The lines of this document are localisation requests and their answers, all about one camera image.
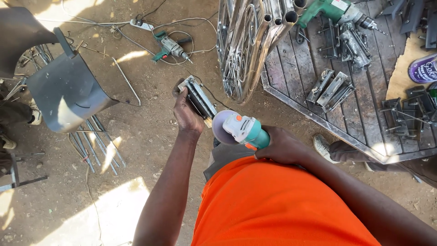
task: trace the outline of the drill bit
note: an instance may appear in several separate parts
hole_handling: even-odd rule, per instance
[[[375,28],[373,28],[373,29],[375,29],[376,31],[378,31],[378,32],[384,34],[385,36],[387,36],[387,33],[385,33],[385,32],[383,32],[383,31],[379,30],[377,27],[375,27]]]

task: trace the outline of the shoe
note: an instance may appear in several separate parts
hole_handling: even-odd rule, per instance
[[[5,149],[15,149],[17,146],[17,143],[6,137],[4,134],[0,134],[1,140],[3,140],[5,143],[3,144],[3,148]]]
[[[330,144],[328,141],[320,134],[314,135],[312,137],[312,143],[314,144],[314,148],[316,151],[326,160],[331,163],[339,163],[331,159],[331,155],[329,153]]]
[[[30,123],[30,124],[31,125],[41,125],[42,115],[41,115],[41,112],[38,109],[38,106],[35,103],[35,99],[32,98],[32,101],[30,102],[29,107],[32,109],[32,115],[35,118],[32,121],[32,123]]]
[[[369,164],[367,164],[367,162],[364,162],[364,167],[366,168],[367,171],[374,172],[374,171],[369,167]]]

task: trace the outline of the dirt floor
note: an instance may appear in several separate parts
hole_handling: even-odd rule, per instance
[[[60,0],[18,2],[39,18],[81,21],[66,16]],[[139,13],[151,12],[161,2],[66,0],[65,8],[70,14],[97,22],[123,22],[135,18]],[[218,3],[214,0],[166,0],[146,18],[169,23],[184,18],[209,18],[217,10]],[[216,16],[211,21],[215,26]],[[307,145],[312,145],[312,136],[316,133],[322,133],[330,141],[335,140],[314,122],[263,92],[260,86],[246,106],[235,107],[224,95],[215,50],[193,54],[194,64],[154,64],[150,61],[150,54],[142,52],[141,48],[125,38],[118,39],[120,34],[113,34],[110,28],[77,23],[42,23],[48,28],[60,25],[64,34],[69,33],[75,40],[75,44],[84,40],[92,49],[105,51],[116,59],[123,57],[120,66],[140,97],[142,107],[118,104],[98,114],[112,139],[120,143],[119,151],[127,164],[126,168],[116,168],[118,176],[114,175],[111,168],[101,168],[95,162],[96,173],[90,172],[87,176],[87,165],[73,150],[66,135],[52,132],[44,123],[40,126],[16,124],[6,127],[8,136],[18,143],[14,153],[46,153],[44,156],[25,158],[25,162],[19,163],[20,179],[44,175],[49,178],[0,193],[1,245],[117,246],[132,240],[139,213],[162,172],[177,134],[171,89],[179,78],[187,77],[190,73],[199,76],[216,98],[226,105],[241,114],[256,117],[263,124],[284,127]],[[194,20],[186,24],[199,23],[201,21]],[[210,49],[215,45],[214,28],[207,22],[197,27],[176,25],[161,30],[188,32],[194,37],[195,50]],[[151,51],[159,51],[151,32],[130,25],[124,26],[122,31]],[[174,38],[183,36],[176,33]],[[49,48],[54,56],[61,53],[58,45],[49,45]],[[191,46],[185,44],[184,48],[190,50]],[[108,95],[123,102],[137,103],[110,58],[86,49],[81,49],[81,55]],[[33,64],[28,64],[25,68],[17,69],[16,73],[30,75],[34,71]],[[14,81],[5,83],[9,88],[14,85]],[[22,102],[31,99],[28,91],[18,96]],[[218,110],[223,109],[223,106],[218,105]],[[189,245],[191,242],[201,202],[200,194],[205,183],[202,172],[209,159],[212,139],[212,132],[205,130],[198,143],[178,245]],[[37,167],[39,162],[42,162],[40,168]],[[433,218],[437,219],[436,189],[418,183],[405,173],[368,172],[361,163],[339,166],[437,229],[437,223],[432,222]],[[86,178],[95,206],[88,194]]]

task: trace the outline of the angle grinder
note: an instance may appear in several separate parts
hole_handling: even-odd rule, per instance
[[[270,143],[269,134],[261,129],[261,123],[232,110],[220,111],[212,120],[212,133],[223,144],[244,144],[249,149],[265,148]]]

